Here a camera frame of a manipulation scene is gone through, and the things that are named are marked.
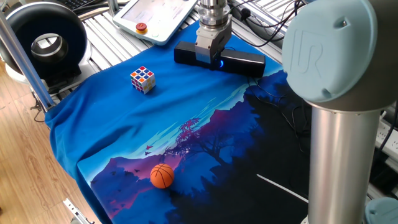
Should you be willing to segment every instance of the rubik's cube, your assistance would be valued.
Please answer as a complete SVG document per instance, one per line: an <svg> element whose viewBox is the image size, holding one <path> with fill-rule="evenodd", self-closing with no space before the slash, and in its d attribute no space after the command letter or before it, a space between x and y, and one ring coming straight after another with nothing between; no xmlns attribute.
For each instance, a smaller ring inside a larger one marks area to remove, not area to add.
<svg viewBox="0 0 398 224"><path fill-rule="evenodd" d="M131 73L130 77L133 87L143 94L156 85L155 74L144 66Z"/></svg>

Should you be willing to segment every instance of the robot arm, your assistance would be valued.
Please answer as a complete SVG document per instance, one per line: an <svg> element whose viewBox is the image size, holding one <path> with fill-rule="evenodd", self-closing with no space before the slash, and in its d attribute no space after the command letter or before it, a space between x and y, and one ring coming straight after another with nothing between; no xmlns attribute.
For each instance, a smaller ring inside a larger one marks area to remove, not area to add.
<svg viewBox="0 0 398 224"><path fill-rule="evenodd" d="M213 63L231 38L232 16L226 0L200 1L200 27L195 42L196 59Z"/></svg>
<svg viewBox="0 0 398 224"><path fill-rule="evenodd" d="M379 112L398 98L396 0L318 0L290 23L287 81L313 106L309 224L360 224ZM201 0L196 59L231 37L224 0Z"/></svg>

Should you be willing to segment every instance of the red emergency stop button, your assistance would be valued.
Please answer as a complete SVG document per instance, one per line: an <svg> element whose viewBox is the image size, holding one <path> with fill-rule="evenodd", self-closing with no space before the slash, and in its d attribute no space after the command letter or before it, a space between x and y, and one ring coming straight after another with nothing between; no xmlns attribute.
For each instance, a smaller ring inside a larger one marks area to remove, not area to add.
<svg viewBox="0 0 398 224"><path fill-rule="evenodd" d="M145 34L147 31L148 31L148 29L147 29L147 24L145 24L145 23L143 23L143 22L140 22L140 23L138 23L137 25L136 25L136 31L137 31L137 33L139 33L139 34Z"/></svg>

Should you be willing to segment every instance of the silver metal cylinder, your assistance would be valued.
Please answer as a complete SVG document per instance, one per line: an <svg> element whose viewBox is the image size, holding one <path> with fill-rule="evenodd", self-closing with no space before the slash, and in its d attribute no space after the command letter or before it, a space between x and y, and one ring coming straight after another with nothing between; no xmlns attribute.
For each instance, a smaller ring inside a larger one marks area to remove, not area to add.
<svg viewBox="0 0 398 224"><path fill-rule="evenodd" d="M312 109L309 224L360 224L379 110Z"/></svg>
<svg viewBox="0 0 398 224"><path fill-rule="evenodd" d="M230 8L225 0L201 0L198 10L200 22L205 26L222 26L228 21Z"/></svg>
<svg viewBox="0 0 398 224"><path fill-rule="evenodd" d="M54 102L3 13L0 13L0 38L15 60L15 63L17 63L19 69L34 89L39 100L43 103L45 109L49 109L54 105Z"/></svg>
<svg viewBox="0 0 398 224"><path fill-rule="evenodd" d="M200 0L200 6L207 9L222 9L226 6L226 0Z"/></svg>

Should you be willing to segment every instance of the small ball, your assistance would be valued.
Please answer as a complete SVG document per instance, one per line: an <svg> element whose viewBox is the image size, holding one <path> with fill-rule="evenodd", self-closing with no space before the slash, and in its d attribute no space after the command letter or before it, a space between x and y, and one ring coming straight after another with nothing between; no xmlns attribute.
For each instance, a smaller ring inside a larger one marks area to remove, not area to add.
<svg viewBox="0 0 398 224"><path fill-rule="evenodd" d="M170 185L173 183L173 180L173 169L167 164L156 165L150 172L150 181L159 189L170 187Z"/></svg>

